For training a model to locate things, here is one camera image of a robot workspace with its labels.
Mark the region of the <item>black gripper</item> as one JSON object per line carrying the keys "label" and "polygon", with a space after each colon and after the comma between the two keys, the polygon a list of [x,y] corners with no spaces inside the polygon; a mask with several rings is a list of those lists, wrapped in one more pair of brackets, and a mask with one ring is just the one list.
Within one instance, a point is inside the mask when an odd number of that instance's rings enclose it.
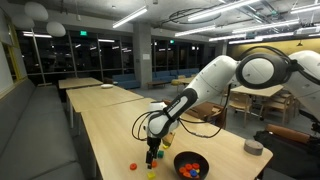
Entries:
{"label": "black gripper", "polygon": [[161,140],[159,138],[147,138],[147,145],[149,146],[149,151],[146,153],[146,164],[148,169],[152,169],[152,161],[158,158],[158,149]]}

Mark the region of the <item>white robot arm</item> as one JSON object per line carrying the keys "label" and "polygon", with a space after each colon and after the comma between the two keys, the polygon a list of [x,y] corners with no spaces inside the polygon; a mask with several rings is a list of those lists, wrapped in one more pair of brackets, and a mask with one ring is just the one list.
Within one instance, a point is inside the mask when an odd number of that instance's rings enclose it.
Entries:
{"label": "white robot arm", "polygon": [[320,119],[320,54],[302,50],[290,55],[254,53],[240,61],[220,55],[206,65],[189,85],[170,103],[150,104],[146,127],[146,163],[157,157],[161,139],[179,126],[180,116],[234,83],[249,89],[281,85]]}

